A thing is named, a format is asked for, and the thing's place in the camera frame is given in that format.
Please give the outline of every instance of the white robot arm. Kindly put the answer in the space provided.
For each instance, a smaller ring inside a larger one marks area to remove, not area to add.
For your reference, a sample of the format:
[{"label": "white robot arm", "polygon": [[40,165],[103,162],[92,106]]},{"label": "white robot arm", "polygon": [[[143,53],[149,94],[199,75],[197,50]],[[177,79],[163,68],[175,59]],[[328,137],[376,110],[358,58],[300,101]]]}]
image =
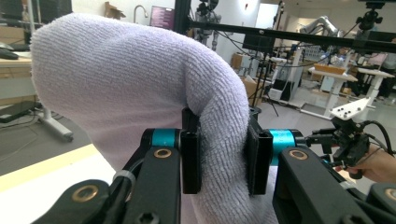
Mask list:
[{"label": "white robot arm", "polygon": [[323,30],[328,32],[328,36],[338,36],[339,30],[335,28],[334,25],[332,25],[327,16],[321,16],[308,25],[304,26],[300,29],[300,33],[313,34],[314,32],[318,31],[319,27],[321,27],[320,24],[323,27]]}]

